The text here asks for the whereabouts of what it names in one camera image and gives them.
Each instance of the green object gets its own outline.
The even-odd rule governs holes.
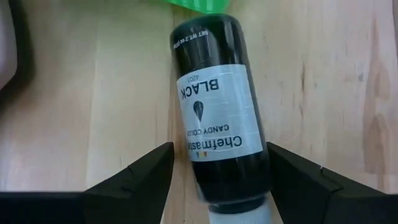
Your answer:
[[[170,3],[186,7],[204,14],[223,13],[229,0],[166,0]]]

